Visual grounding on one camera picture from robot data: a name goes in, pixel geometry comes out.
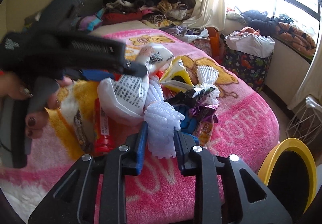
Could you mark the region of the left hand dark nails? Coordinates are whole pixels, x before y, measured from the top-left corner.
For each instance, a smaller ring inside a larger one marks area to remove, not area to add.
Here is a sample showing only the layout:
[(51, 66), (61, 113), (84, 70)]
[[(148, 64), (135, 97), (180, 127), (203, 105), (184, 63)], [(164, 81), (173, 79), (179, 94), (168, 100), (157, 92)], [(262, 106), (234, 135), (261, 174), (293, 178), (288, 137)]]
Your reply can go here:
[(27, 100), (27, 113), (25, 117), (25, 136), (30, 139), (39, 139), (43, 134), (43, 129), (49, 121), (48, 110), (56, 110), (60, 108), (61, 102), (58, 99), (58, 92), (50, 94), (46, 104), (41, 110), (29, 112), (30, 99), (33, 99), (32, 93), (27, 86), (14, 73), (1, 72), (1, 98), (11, 97), (14, 100)]

